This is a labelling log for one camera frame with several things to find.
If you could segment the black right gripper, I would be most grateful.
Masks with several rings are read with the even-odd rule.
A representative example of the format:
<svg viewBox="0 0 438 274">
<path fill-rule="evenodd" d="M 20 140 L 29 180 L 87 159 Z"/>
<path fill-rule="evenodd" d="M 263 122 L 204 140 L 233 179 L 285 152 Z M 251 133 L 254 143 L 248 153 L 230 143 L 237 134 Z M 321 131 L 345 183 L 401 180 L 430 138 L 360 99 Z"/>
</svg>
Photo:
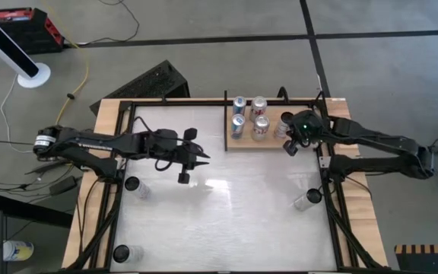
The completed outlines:
<svg viewBox="0 0 438 274">
<path fill-rule="evenodd" d="M 298 146 L 309 147 L 320 142 L 330 142 L 332 133 L 330 119 L 318 115 L 314 110 L 303 110 L 292 116 L 289 122 L 290 139 L 283 144 L 283 149 L 295 156 Z"/>
</svg>

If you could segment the blue Red Bull can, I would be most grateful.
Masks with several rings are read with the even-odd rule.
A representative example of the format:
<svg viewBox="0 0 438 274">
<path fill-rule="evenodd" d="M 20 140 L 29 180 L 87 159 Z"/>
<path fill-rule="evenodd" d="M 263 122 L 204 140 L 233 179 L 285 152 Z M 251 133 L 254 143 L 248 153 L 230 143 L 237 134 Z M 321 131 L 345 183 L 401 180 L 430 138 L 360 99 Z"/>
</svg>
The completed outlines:
<svg viewBox="0 0 438 274">
<path fill-rule="evenodd" d="M 241 96 L 235 97 L 233 99 L 233 115 L 244 115 L 247 106 L 247 99 Z"/>
<path fill-rule="evenodd" d="M 231 138 L 240 139 L 243 135 L 243 128 L 245 126 L 244 115 L 238 113 L 234 114 L 231 118 Z"/>
</svg>

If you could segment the red and black toolbox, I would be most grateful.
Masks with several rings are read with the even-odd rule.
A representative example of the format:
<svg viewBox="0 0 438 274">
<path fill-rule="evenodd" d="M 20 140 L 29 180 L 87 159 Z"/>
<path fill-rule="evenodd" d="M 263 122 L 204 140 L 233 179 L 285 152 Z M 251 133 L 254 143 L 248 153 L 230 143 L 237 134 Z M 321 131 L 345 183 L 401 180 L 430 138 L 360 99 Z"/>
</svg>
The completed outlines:
<svg viewBox="0 0 438 274">
<path fill-rule="evenodd" d="M 0 9 L 0 28 L 28 55 L 60 53 L 65 38 L 38 8 Z"/>
</svg>

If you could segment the silver Diet Coke can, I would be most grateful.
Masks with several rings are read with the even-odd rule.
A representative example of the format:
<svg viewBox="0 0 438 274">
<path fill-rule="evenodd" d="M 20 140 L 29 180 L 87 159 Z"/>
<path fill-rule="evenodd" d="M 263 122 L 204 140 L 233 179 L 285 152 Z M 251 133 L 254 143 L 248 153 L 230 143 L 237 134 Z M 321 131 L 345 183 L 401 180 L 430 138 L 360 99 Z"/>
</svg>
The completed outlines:
<svg viewBox="0 0 438 274">
<path fill-rule="evenodd" d="M 269 118 L 261 115 L 257 116 L 253 122 L 252 127 L 252 139 L 255 141 L 261 141 L 266 137 L 270 126 Z"/>
<path fill-rule="evenodd" d="M 249 119 L 254 122 L 258 116 L 261 116 L 265 113 L 267 106 L 268 101 L 264 97 L 254 97 L 250 105 Z"/>
</svg>

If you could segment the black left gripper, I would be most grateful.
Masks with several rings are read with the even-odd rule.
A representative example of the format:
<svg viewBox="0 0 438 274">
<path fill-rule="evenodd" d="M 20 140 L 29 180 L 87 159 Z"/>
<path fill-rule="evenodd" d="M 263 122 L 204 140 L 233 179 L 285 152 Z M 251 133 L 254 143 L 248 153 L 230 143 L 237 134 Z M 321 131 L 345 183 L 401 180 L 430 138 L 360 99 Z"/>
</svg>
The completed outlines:
<svg viewBox="0 0 438 274">
<path fill-rule="evenodd" d="M 189 171 L 196 167 L 206 165 L 208 162 L 193 162 L 193 154 L 201 158 L 209 158 L 203 147 L 193 142 L 197 137 L 196 128 L 186 129 L 183 137 L 180 138 L 172 129 L 158 129 L 152 132 L 154 144 L 152 151 L 156 159 L 155 167 L 160 167 L 159 162 L 166 162 L 164 167 L 171 167 L 172 164 L 181 164 L 182 170 L 179 173 L 178 183 L 188 184 L 190 180 Z"/>
</svg>

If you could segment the white stand with round base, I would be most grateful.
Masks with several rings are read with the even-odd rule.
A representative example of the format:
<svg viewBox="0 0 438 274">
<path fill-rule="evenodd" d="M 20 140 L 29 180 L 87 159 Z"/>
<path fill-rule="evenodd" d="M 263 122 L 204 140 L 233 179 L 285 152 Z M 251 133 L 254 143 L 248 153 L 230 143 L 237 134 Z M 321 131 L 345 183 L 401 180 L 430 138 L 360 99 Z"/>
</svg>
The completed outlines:
<svg viewBox="0 0 438 274">
<path fill-rule="evenodd" d="M 34 62 L 1 28 L 0 59 L 16 72 L 17 82 L 23 88 L 38 88 L 50 78 L 50 67 Z"/>
</svg>

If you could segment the Celsius can with orange print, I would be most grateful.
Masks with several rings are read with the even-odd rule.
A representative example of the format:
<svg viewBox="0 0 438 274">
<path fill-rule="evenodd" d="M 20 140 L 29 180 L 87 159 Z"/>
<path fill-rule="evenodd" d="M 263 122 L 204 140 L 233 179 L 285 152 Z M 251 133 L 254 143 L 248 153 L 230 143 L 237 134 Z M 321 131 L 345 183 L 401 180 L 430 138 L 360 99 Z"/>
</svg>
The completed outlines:
<svg viewBox="0 0 438 274">
<path fill-rule="evenodd" d="M 322 201 L 322 194 L 318 189 L 312 188 L 307 190 L 303 195 L 294 201 L 294 207 L 303 212 L 312 208 Z"/>
</svg>

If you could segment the black perforated box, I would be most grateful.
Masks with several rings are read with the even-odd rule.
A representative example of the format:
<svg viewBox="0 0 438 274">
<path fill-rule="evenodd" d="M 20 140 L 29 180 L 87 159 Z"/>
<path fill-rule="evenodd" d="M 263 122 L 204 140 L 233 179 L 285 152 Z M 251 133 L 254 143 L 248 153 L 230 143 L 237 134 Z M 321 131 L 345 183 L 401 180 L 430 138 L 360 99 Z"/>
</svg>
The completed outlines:
<svg viewBox="0 0 438 274">
<path fill-rule="evenodd" d="M 190 98 L 190 91 L 184 76 L 168 60 L 164 60 L 103 97 L 122 98 Z"/>
</svg>

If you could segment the wooden shelf board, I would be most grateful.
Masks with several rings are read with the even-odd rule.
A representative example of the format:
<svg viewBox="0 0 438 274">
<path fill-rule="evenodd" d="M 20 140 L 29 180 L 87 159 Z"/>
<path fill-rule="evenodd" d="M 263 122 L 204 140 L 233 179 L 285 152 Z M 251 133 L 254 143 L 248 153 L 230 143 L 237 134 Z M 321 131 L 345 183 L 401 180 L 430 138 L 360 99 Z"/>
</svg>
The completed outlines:
<svg viewBox="0 0 438 274">
<path fill-rule="evenodd" d="M 291 112 L 293 114 L 300 111 L 308 110 L 307 106 L 269 106 L 265 112 L 265 115 L 269 118 L 270 126 L 266 137 L 261 141 L 255 141 L 252 139 L 252 126 L 253 123 L 249 120 L 250 106 L 246 108 L 246 124 L 243 128 L 243 135 L 240 139 L 231 138 L 231 118 L 233 116 L 232 106 L 227 108 L 227 147 L 228 150 L 232 149 L 282 149 L 283 144 L 288 140 L 276 139 L 274 137 L 274 130 L 277 126 L 278 120 L 283 112 Z"/>
</svg>

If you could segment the Celsius can with red print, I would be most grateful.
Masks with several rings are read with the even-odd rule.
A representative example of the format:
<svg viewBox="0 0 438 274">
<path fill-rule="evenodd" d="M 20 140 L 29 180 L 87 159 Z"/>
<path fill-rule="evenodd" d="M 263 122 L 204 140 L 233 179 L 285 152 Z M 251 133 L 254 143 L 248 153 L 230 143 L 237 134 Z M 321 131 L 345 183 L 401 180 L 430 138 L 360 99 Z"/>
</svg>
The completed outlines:
<svg viewBox="0 0 438 274">
<path fill-rule="evenodd" d="M 129 177 L 125 181 L 125 189 L 139 199 L 146 199 L 150 194 L 150 188 L 137 177 Z"/>
</svg>

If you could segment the black metal table frame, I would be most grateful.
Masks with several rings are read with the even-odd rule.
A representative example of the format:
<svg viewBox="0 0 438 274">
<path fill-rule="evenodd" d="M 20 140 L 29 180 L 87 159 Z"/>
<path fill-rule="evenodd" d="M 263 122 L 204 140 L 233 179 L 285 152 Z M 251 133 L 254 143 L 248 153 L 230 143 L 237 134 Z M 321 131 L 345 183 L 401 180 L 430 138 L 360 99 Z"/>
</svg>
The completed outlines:
<svg viewBox="0 0 438 274">
<path fill-rule="evenodd" d="M 300 101 L 304 100 L 309 103 L 314 101 L 315 98 L 293 98 L 290 99 L 290 103 L 286 103 L 281 98 L 267 98 L 272 103 L 281 103 L 280 106 L 273 106 L 273 108 L 280 109 L 286 107 L 293 107 L 300 109 Z M 333 116 L 339 116 L 342 118 L 351 118 L 348 108 L 348 102 L 345 98 L 330 98 L 326 97 L 322 99 L 326 105 L 327 114 Z M 172 98 L 167 102 L 160 101 L 159 99 L 104 99 L 101 103 L 100 110 L 97 115 L 97 121 L 95 123 L 94 131 L 97 133 L 110 134 L 116 130 L 120 130 L 122 126 L 125 126 L 125 122 L 122 118 L 131 117 L 132 103 L 136 103 L 138 107 L 224 107 L 225 99 L 221 98 Z M 350 157 L 360 156 L 359 148 L 356 145 L 336 145 L 332 149 L 328 149 L 327 145 L 322 145 L 322 154 L 326 155 L 329 151 L 330 155 L 336 154 L 347 155 Z M 355 173 L 352 175 L 355 180 L 360 184 L 367 187 L 367 178 L 365 174 Z M 81 181 L 81 187 L 78 194 L 78 200 L 76 202 L 75 215 L 73 217 L 71 228 L 68 236 L 67 245 L 65 248 L 64 257 L 62 260 L 62 268 L 70 266 L 79 255 L 79 243 L 80 232 L 78 221 L 81 224 L 85 223 L 83 230 L 83 244 L 86 245 L 90 242 L 94 236 L 99 221 L 105 218 L 105 214 L 109 212 L 111 205 L 114 201 L 116 194 L 112 194 L 110 191 L 116 190 L 114 186 L 110 188 L 105 184 L 93 186 L 97 176 L 93 171 L 84 172 Z M 338 194 L 335 194 L 336 208 L 341 211 L 341 216 L 347 220 L 349 218 L 351 230 L 357 237 L 359 242 L 363 245 L 365 250 L 372 256 L 372 258 L 382 264 L 388 266 L 386 259 L 386 252 L 382 244 L 382 238 L 379 232 L 378 222 L 376 220 L 376 214 L 373 207 L 373 202 L 368 199 L 366 190 L 357 190 L 356 187 L 362 189 L 363 187 L 356 184 L 356 182 L 348 180 L 343 183 L 341 190 Z M 84 202 L 89 197 L 88 205 L 86 207 L 86 213 L 84 214 Z M 348 243 L 345 236 L 341 235 L 340 228 L 336 227 L 337 238 L 339 248 L 341 252 L 341 262 L 346 266 L 354 266 L 354 259 L 350 258 L 348 251 L 354 251 L 354 248 Z M 91 268 L 103 268 L 105 266 L 105 251 L 107 251 L 107 244 L 110 243 L 110 228 L 108 228 L 99 243 L 97 248 L 97 258 L 95 265 Z"/>
</svg>

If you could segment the Celsius Peach Vibe can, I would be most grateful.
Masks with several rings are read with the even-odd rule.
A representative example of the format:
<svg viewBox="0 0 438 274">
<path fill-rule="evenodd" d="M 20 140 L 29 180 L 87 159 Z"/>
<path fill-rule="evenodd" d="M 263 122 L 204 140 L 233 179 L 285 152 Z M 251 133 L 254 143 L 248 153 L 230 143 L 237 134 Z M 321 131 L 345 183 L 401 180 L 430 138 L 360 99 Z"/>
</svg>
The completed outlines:
<svg viewBox="0 0 438 274">
<path fill-rule="evenodd" d="M 276 139 L 285 139 L 287 137 L 287 131 L 289 130 L 289 123 L 293 118 L 291 112 L 283 112 L 278 120 L 277 126 L 274 131 L 274 137 Z"/>
</svg>

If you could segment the black-topped silver Celsius can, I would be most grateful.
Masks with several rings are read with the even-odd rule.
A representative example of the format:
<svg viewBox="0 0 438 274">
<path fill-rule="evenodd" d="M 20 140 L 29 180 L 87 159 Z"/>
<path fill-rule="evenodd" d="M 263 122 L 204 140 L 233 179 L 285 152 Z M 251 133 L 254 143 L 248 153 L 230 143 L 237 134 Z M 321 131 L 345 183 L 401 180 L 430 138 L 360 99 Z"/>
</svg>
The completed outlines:
<svg viewBox="0 0 438 274">
<path fill-rule="evenodd" d="M 137 245 L 121 244 L 113 251 L 113 259 L 116 263 L 136 263 L 144 256 L 144 249 Z"/>
</svg>

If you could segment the white and yellow canister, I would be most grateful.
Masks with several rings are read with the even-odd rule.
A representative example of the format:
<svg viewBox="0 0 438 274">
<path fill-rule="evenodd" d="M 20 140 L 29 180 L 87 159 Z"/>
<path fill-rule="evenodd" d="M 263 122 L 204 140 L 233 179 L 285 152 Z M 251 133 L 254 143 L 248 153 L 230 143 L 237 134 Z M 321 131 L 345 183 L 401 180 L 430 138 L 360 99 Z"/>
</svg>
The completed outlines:
<svg viewBox="0 0 438 274">
<path fill-rule="evenodd" d="M 25 261 L 31 258 L 34 245 L 27 241 L 5 241 L 3 243 L 3 260 L 5 262 Z"/>
</svg>

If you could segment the black shelf post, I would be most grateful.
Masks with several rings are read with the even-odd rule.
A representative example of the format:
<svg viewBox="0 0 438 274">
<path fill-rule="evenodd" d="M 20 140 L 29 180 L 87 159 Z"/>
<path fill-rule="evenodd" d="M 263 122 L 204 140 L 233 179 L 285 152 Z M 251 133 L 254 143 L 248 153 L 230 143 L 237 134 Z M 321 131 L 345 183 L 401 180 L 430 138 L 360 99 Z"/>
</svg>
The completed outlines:
<svg viewBox="0 0 438 274">
<path fill-rule="evenodd" d="M 227 90 L 224 90 L 224 151 L 228 151 L 228 147 L 227 147 L 227 108 L 228 108 Z"/>
</svg>

